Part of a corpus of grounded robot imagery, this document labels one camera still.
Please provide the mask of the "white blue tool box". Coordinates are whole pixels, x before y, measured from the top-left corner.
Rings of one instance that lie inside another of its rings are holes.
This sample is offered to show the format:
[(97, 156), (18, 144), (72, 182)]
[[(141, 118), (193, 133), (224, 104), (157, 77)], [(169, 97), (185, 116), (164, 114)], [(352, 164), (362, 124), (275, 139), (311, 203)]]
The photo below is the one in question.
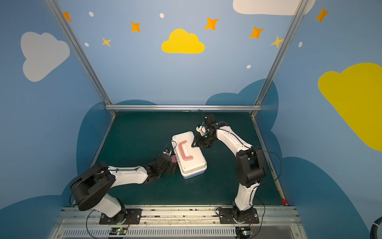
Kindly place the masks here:
[(176, 134), (172, 137), (172, 146), (178, 166), (184, 179), (203, 174), (207, 170), (207, 161), (199, 147), (192, 147), (195, 136), (192, 131)]

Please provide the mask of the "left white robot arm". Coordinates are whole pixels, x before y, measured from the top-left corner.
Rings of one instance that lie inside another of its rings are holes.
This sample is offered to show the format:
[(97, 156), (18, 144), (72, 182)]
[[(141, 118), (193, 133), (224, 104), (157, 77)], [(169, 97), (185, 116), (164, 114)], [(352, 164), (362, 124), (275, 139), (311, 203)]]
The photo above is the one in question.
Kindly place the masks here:
[(177, 166), (177, 161), (167, 154), (136, 167), (114, 167), (99, 162), (70, 184), (71, 196), (79, 210), (95, 210), (114, 224), (122, 224), (128, 212), (119, 199), (109, 195), (109, 190), (121, 185), (152, 183), (164, 174), (174, 174)]

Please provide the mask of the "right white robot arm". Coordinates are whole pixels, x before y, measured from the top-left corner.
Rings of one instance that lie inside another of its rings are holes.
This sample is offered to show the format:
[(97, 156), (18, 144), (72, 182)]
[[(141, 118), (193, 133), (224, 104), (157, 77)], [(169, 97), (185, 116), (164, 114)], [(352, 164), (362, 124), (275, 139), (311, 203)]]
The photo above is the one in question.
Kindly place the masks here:
[(253, 209), (256, 190), (267, 175), (262, 151), (239, 137), (226, 122), (217, 121), (214, 115), (204, 116), (204, 122), (196, 127), (196, 131), (198, 134), (192, 147), (210, 148), (215, 140), (219, 140), (234, 154), (239, 188), (233, 213), (236, 217), (248, 215)]

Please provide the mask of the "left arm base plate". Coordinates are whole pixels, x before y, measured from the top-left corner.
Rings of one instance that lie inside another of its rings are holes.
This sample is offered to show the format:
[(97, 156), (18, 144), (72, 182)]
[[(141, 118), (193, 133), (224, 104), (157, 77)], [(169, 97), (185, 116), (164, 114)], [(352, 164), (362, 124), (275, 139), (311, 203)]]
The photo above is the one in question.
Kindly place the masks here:
[(138, 225), (140, 223), (142, 209), (122, 209), (114, 217), (110, 218), (102, 213), (99, 221), (100, 225)]

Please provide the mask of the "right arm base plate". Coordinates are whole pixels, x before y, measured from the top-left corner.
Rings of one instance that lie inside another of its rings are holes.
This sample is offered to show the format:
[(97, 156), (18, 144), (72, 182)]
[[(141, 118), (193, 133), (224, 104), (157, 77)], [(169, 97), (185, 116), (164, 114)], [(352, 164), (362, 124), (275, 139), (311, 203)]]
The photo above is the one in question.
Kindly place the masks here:
[(221, 224), (259, 224), (259, 216), (255, 208), (239, 211), (236, 208), (218, 207), (215, 210)]

